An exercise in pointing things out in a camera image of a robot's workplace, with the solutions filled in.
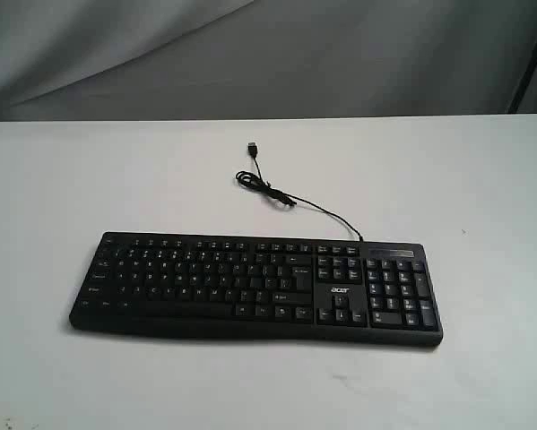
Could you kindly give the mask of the black acer keyboard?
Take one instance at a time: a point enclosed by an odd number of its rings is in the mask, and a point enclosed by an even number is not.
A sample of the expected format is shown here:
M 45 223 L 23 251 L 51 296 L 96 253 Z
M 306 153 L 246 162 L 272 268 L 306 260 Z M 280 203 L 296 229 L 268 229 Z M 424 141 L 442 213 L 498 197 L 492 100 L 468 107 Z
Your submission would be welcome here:
M 307 238 L 108 232 L 69 321 L 167 338 L 435 347 L 444 336 L 422 245 Z

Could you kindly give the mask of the grey backdrop cloth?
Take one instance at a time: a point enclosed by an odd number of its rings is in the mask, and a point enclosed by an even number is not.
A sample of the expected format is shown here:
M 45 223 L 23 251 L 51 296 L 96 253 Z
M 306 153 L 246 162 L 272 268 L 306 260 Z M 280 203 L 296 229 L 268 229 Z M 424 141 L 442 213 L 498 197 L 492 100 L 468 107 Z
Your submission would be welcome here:
M 0 121 L 506 114 L 536 40 L 537 1 L 0 1 Z

